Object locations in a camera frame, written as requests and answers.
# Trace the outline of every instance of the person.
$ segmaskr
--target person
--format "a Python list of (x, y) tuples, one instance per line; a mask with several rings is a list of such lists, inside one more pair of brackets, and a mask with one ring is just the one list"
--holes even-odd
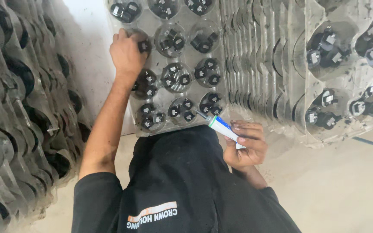
[(72, 232), (300, 232), (254, 167), (267, 152), (257, 123), (231, 121), (246, 147), (240, 150), (225, 137), (223, 152), (205, 125), (139, 138), (122, 189), (114, 160), (129, 95), (148, 56), (137, 40), (124, 29), (113, 36), (116, 77), (84, 151)]

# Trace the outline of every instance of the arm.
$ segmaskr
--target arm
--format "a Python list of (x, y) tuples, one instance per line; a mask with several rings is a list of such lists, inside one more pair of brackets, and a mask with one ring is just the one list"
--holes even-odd
[(235, 141), (224, 137), (227, 148), (224, 161), (232, 167), (233, 174), (245, 179), (256, 189), (266, 188), (267, 182), (254, 165), (262, 164), (267, 152), (262, 125), (246, 121), (231, 121), (232, 131), (239, 135), (237, 141), (246, 149), (237, 150)]
[(124, 29), (113, 36), (110, 54), (116, 77), (87, 141), (79, 179), (97, 172), (115, 173), (114, 159), (123, 116), (133, 84), (148, 56), (147, 53), (140, 54), (137, 35), (128, 37)]

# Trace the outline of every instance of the glue tube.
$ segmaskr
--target glue tube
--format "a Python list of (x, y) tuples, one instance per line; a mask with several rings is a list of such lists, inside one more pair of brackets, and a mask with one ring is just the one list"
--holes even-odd
[(229, 137), (230, 139), (235, 141), (235, 147), (237, 149), (245, 149), (245, 146), (241, 146), (237, 142), (238, 135), (236, 135), (232, 130), (231, 127), (219, 116), (208, 116), (205, 113), (200, 111), (196, 111), (201, 117), (203, 117), (208, 123), (209, 127), (222, 135)]

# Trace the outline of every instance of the hand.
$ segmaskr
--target hand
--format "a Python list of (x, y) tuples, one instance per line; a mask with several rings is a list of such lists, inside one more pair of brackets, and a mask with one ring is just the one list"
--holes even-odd
[(121, 28), (119, 34), (113, 35), (110, 45), (110, 55), (116, 67), (115, 83), (125, 88), (133, 87), (148, 57), (147, 52), (139, 52), (138, 42), (139, 34), (128, 37), (126, 30)]
[(231, 121), (231, 129), (239, 135), (237, 142), (246, 149), (235, 148), (235, 141), (224, 136), (227, 148), (224, 151), (224, 161), (238, 171), (244, 172), (250, 166), (262, 164), (267, 152), (264, 141), (263, 126), (247, 121)]

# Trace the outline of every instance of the white floor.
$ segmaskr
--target white floor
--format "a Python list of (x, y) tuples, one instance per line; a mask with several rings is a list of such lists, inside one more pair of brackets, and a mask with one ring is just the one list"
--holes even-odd
[[(114, 77), (107, 10), (103, 0), (53, 3), (57, 20), (67, 31), (80, 92), (95, 117)], [(126, 126), (127, 134), (133, 129), (130, 121)], [(361, 137), (373, 140), (373, 131)], [(128, 166), (136, 140), (134, 135), (123, 136), (119, 145), (116, 170), (123, 187), (129, 182)], [(349, 139), (313, 150), (274, 134), (267, 141), (270, 150), (259, 169), (302, 232), (373, 233), (373, 146)], [(76, 179), (58, 190), (57, 203), (30, 232), (70, 232), (75, 183)]]
[[(373, 140), (373, 131), (361, 137)], [(123, 187), (129, 183), (136, 140), (126, 135), (119, 145), (115, 164)], [(373, 146), (349, 139), (313, 150), (290, 146), (293, 142), (279, 135), (269, 135), (267, 140), (270, 151), (259, 169), (302, 232), (373, 233)], [(58, 202), (47, 209), (45, 219), (33, 224), (31, 232), (70, 232), (75, 183), (58, 190)]]

